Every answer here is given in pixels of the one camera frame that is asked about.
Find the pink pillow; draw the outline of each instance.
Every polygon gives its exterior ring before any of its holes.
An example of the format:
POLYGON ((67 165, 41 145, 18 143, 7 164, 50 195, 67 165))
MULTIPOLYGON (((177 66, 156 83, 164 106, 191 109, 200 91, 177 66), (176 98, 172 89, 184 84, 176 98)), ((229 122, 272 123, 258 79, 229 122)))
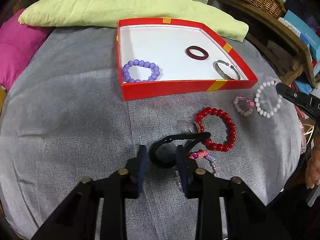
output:
POLYGON ((19 24, 18 11, 0 28, 0 84, 9 90, 49 36, 50 27, 19 24))

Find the hand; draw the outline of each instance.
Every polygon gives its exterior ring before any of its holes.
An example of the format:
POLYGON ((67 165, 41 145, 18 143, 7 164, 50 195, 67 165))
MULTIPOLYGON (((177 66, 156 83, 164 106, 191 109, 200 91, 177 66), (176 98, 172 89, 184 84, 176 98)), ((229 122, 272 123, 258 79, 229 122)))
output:
POLYGON ((309 188, 320 184, 320 137, 317 137, 314 142, 315 146, 311 150, 311 158, 306 170, 306 184, 309 188))

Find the white beaded bracelet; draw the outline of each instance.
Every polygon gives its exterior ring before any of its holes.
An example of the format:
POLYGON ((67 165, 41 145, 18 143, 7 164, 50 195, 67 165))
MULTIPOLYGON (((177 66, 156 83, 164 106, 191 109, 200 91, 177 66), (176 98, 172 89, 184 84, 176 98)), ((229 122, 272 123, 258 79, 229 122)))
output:
POLYGON ((259 103, 260 93, 262 92, 262 90, 265 87, 270 87, 270 86, 276 86, 276 81, 272 80, 272 81, 268 81, 268 82, 263 82, 262 85, 257 89, 256 98, 254 99, 255 104, 256 104, 256 108, 257 108, 257 112, 260 115, 263 115, 264 117, 267 117, 267 118, 274 116, 275 113, 278 112, 278 109, 280 109, 280 107, 281 107, 280 104, 282 103, 282 99, 281 99, 282 96, 278 95, 279 97, 277 99, 276 107, 274 107, 269 113, 267 111, 264 111, 261 109, 260 103, 259 103))

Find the black hair tie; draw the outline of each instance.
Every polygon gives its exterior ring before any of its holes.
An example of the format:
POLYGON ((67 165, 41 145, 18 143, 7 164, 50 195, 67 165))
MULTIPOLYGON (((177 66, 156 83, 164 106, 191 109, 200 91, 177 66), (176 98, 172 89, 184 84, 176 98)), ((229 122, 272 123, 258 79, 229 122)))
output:
POLYGON ((167 137, 164 137, 162 140, 157 141, 149 150, 149 158, 152 163, 154 163, 156 166, 164 169, 169 169, 171 167, 174 167, 177 164, 176 160, 170 161, 170 162, 164 162, 158 159, 156 156, 156 151, 158 148, 166 143, 171 143, 175 140, 190 140, 193 139, 192 142, 186 145, 185 150, 190 155, 191 149, 199 142, 204 141, 205 139, 210 138, 211 133, 209 132, 203 132, 203 133, 193 133, 193 134, 174 134, 169 135, 167 137))

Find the gray cloth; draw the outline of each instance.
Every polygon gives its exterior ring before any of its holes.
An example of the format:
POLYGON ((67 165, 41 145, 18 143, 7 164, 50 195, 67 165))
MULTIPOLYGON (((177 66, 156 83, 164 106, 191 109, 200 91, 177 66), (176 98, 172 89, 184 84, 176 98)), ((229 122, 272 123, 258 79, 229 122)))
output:
MULTIPOLYGON (((115 35, 112 28, 55 29, 8 93, 0 117, 0 199, 10 224, 31 238, 82 176, 107 177, 124 167, 140 144, 149 148, 167 135, 188 132, 188 120, 207 106, 227 111, 237 128, 235 147, 214 152, 220 177, 241 177, 269 203, 296 168, 301 134, 286 100, 270 119, 235 111, 236 96, 253 99, 262 82, 277 79, 259 52, 247 41, 228 40, 259 78, 252 89, 124 101, 115 35)), ((276 99, 274 88, 265 89, 262 108, 276 99)), ((213 141, 226 139, 220 118, 208 116, 204 125, 213 141)), ((162 152, 168 155, 179 143, 162 152)), ((210 171, 204 159, 198 164, 210 171)), ((141 197, 126 202, 126 214, 129 240, 194 239, 197 200, 184 197, 175 168, 148 161, 141 197)), ((226 235, 225 215, 223 223, 226 235)))

